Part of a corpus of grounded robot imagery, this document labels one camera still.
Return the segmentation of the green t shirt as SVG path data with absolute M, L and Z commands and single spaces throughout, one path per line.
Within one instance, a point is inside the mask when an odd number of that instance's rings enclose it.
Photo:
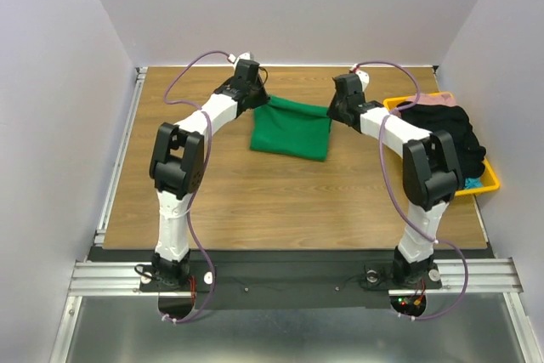
M 332 127 L 326 113 L 325 106 L 272 96 L 253 112 L 250 149 L 323 162 Z

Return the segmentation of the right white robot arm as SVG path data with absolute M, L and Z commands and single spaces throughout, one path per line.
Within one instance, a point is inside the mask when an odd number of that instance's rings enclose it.
M 361 70 L 333 78 L 335 93 L 327 110 L 333 120 L 378 141 L 379 155 L 388 147 L 402 162 L 402 185 L 408 211 L 401 213 L 405 232 L 394 249 L 392 281 L 411 286 L 432 269 L 434 244 L 442 216 L 464 184 L 452 137 L 446 131 L 418 128 L 367 101 L 370 81 Z

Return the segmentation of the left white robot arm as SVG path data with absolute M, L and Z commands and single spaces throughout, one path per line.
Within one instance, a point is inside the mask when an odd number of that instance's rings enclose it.
M 189 223 L 191 200 L 203 180 L 213 135 L 247 110 L 269 102 L 260 64 L 249 53 L 231 55 L 234 72 L 207 102 L 185 119 L 164 122 L 157 131 L 150 178 L 159 202 L 159 236 L 152 273 L 169 289 L 183 288 L 190 277 Z

